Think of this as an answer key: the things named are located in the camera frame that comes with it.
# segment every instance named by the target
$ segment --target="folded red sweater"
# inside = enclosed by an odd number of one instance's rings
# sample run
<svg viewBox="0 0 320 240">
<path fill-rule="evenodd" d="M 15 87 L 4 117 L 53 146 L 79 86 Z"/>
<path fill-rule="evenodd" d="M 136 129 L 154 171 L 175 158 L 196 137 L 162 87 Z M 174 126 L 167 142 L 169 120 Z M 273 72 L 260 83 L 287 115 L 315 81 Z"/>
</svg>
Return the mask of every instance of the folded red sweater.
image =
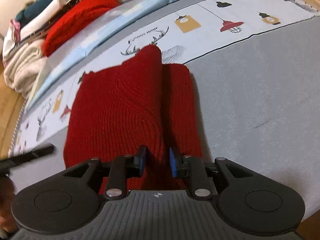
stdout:
<svg viewBox="0 0 320 240">
<path fill-rule="evenodd" d="M 141 179 L 128 189 L 180 189 L 173 179 L 169 147 L 201 156 L 193 84 L 187 67 L 161 64 L 147 46 L 120 66 L 84 76 L 73 103 L 64 148 L 66 167 L 91 157 L 112 161 L 146 145 L 151 156 Z"/>
<path fill-rule="evenodd" d="M 42 45 L 49 57 L 67 40 L 100 17 L 119 5 L 117 0 L 82 0 L 66 12 L 49 30 Z"/>
</svg>

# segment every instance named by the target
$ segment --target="folded clothes pile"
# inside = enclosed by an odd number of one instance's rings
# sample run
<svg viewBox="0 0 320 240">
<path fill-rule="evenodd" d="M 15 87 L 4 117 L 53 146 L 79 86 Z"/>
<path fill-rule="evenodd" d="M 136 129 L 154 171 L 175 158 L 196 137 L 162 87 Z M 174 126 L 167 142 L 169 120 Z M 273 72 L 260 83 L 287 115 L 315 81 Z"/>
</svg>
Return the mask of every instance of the folded clothes pile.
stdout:
<svg viewBox="0 0 320 240">
<path fill-rule="evenodd" d="M 28 98 L 49 74 L 46 59 L 117 0 L 37 0 L 10 20 L 2 51 L 6 84 Z"/>
<path fill-rule="evenodd" d="M 149 45 L 120 66 L 85 75 L 71 109 L 64 148 L 66 167 L 90 159 L 103 162 L 151 152 L 141 179 L 128 189 L 181 189 L 172 179 L 169 148 L 201 157 L 193 83 L 188 68 L 163 65 L 161 51 Z"/>
</svg>

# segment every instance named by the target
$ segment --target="beige blanket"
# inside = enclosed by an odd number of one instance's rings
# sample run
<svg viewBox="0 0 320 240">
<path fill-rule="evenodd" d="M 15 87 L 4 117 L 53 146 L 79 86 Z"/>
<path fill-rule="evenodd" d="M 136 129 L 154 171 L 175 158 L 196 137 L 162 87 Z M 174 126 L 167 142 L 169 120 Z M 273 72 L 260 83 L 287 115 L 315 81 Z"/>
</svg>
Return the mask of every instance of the beige blanket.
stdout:
<svg viewBox="0 0 320 240">
<path fill-rule="evenodd" d="M 23 45 L 6 63 L 3 73 L 5 83 L 8 87 L 22 93 L 23 96 L 30 92 L 37 74 L 46 61 L 41 49 L 43 41 L 40 39 Z"/>
</svg>

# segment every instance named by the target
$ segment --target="light blue fabric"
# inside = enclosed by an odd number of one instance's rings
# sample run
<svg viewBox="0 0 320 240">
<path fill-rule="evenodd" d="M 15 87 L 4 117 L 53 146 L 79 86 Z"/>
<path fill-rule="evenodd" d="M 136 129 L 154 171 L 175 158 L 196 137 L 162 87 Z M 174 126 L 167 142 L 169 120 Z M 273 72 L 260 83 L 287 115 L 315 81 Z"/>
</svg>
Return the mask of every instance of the light blue fabric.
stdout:
<svg viewBox="0 0 320 240">
<path fill-rule="evenodd" d="M 175 1 L 178 0 L 133 0 L 108 11 L 93 21 L 48 58 L 47 64 L 50 64 L 53 70 L 26 110 L 30 109 L 63 73 L 105 40 L 137 19 Z"/>
</svg>

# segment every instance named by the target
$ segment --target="knit texture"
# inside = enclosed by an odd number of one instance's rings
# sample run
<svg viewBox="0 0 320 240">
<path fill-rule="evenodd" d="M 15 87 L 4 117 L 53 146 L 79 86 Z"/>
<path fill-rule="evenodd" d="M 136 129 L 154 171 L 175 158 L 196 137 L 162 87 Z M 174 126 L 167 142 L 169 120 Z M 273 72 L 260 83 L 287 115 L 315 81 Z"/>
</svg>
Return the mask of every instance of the knit texture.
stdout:
<svg viewBox="0 0 320 240">
<path fill-rule="evenodd" d="M 44 68 L 46 62 L 47 57 L 41 57 L 19 69 L 14 75 L 14 90 L 22 93 L 25 99 L 28 99 L 28 95 L 35 84 L 37 76 Z"/>
<path fill-rule="evenodd" d="M 71 37 L 118 5 L 117 0 L 80 1 L 50 28 L 43 44 L 44 54 L 49 57 Z"/>
<path fill-rule="evenodd" d="M 180 189 L 169 164 L 169 147 L 201 156 L 193 86 L 184 65 L 161 64 L 161 51 L 147 46 L 120 66 L 84 76 L 72 106 L 64 148 L 66 167 L 93 156 L 103 162 L 151 152 L 141 179 L 128 189 Z"/>
<path fill-rule="evenodd" d="M 8 87 L 15 89 L 16 80 L 22 78 L 21 75 L 26 74 L 23 69 L 32 69 L 34 65 L 31 63 L 40 59 L 43 56 L 41 45 L 42 39 L 36 40 L 31 44 L 23 45 L 12 59 L 6 64 L 3 72 L 4 81 Z"/>
</svg>

